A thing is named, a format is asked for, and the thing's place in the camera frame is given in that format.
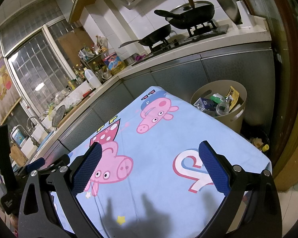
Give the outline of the clear plastic bottle green label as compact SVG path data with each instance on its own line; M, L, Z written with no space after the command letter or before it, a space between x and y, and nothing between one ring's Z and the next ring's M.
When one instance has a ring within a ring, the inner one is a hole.
M230 111L230 106L231 106L231 104L229 104L226 101L217 104L217 106L216 106L216 114L218 116L227 115L229 113L229 111Z

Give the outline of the yellow cardboard box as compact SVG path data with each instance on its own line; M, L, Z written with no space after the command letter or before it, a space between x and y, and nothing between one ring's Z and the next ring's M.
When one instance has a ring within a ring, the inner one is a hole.
M225 100L229 104L236 104L239 99L239 96L240 93L233 86L230 86L230 89L225 96Z

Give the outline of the green snack wrapper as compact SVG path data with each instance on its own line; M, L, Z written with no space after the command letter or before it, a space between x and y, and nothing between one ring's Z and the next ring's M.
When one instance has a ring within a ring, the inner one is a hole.
M212 101L214 101L217 104L219 104L221 102L225 102L225 97L223 97L219 93L212 94L209 99L212 100Z

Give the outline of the beige trash bin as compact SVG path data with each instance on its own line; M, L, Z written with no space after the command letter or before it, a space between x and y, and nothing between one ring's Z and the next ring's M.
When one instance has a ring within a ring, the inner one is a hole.
M191 104L204 114L240 133L247 100L246 88L232 80L210 82L191 97Z

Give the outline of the kitchen window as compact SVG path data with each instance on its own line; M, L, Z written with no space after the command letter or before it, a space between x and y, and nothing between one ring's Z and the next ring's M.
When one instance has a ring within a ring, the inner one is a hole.
M60 38L73 33L77 27L78 24L69 24L58 17L29 33L21 26L0 33L8 69L36 115L42 115L55 95L76 79Z

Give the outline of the grey kitchen cabinet counter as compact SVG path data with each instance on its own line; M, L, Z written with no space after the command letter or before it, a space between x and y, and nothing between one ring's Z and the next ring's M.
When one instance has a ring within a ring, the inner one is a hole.
M152 85L190 101L209 82L239 82L247 90L244 119L251 125L269 126L275 101L271 35L264 18L254 16L253 21L252 27L231 27L224 35L127 67L71 111L30 161L74 149Z

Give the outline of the sink faucet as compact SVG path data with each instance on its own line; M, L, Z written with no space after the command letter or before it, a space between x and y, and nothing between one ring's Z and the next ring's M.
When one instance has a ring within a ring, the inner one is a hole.
M30 129L32 128L32 126L36 126L37 124L39 124L46 133L50 133L50 130L45 127L45 125L43 125L43 123L39 120L39 118L37 116L30 116L28 119L27 119L27 128Z

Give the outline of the light blue cartoon tablecloth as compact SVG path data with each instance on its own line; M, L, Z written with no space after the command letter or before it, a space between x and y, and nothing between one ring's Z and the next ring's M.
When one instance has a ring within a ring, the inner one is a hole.
M73 160L103 148L77 200L104 237L196 237L224 198L199 158L202 141L245 171L272 168L226 125L151 86L71 150Z

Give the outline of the white plastic jug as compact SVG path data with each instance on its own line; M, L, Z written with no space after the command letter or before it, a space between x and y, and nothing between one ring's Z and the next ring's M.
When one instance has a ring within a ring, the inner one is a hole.
M94 74L94 72L87 67L84 68L84 75L86 80L92 86L92 88L98 89L102 86L98 77Z

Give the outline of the cooking oil bottle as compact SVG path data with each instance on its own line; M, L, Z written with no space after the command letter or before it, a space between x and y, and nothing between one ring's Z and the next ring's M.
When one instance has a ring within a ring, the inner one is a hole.
M124 61L120 59L114 49L107 49L101 54L101 59L112 75L116 75L126 68Z

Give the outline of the black frying pan near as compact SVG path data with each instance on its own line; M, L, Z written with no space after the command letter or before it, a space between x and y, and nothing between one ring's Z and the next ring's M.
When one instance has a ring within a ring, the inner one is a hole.
M158 42L163 42L164 44L168 44L166 38L170 35L171 30L172 30L171 25L167 24L167 25L162 26L159 29L153 31L152 33L143 37L142 39L124 42L121 45L119 45L119 48L125 47L125 46L132 44L134 42L138 42L142 46L147 46L150 48L152 48L152 46Z

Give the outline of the gas stove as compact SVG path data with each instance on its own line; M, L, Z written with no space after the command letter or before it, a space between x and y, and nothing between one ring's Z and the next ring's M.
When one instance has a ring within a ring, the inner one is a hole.
M208 26L206 27L209 27L210 29L208 32L198 34L198 35L193 35L193 36L176 35L171 37L169 40L167 40L167 44L164 44L163 42L160 44L157 44L156 46L154 46L153 51L150 52L149 54L146 54L144 57L138 55L136 57L135 62L133 62L131 66L135 66L146 60L157 57L158 55L164 54L176 48L189 45L208 38L212 38L215 36L224 35L228 31L229 24L218 26L215 29L211 27L210 24L208 24Z

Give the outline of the black wok far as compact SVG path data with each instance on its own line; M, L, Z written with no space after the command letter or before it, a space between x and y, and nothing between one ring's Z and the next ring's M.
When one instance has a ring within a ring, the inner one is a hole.
M197 25L203 25L213 19L215 8L209 1L193 1L180 5L171 11L154 10L157 16L165 18L177 29L187 30Z

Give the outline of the wooden door frame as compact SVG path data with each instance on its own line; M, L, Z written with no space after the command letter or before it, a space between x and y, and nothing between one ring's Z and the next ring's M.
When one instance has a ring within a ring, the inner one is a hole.
M275 103L271 161L277 177L294 151L298 115L298 4L295 0L243 0L249 12L266 19L275 61Z

